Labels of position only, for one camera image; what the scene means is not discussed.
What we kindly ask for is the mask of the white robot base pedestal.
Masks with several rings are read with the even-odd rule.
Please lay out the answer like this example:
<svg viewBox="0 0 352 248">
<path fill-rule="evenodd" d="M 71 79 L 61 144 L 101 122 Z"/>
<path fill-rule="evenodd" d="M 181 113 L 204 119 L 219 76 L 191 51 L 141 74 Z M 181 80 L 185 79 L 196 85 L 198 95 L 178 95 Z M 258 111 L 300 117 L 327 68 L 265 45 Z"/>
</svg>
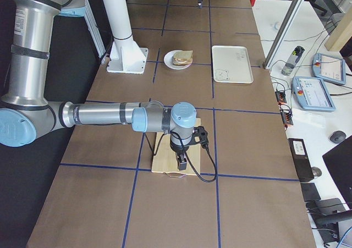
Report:
<svg viewBox="0 0 352 248">
<path fill-rule="evenodd" d="M 149 50 L 133 39 L 126 0 L 103 0 L 113 36 L 110 73 L 143 74 Z"/>
</svg>

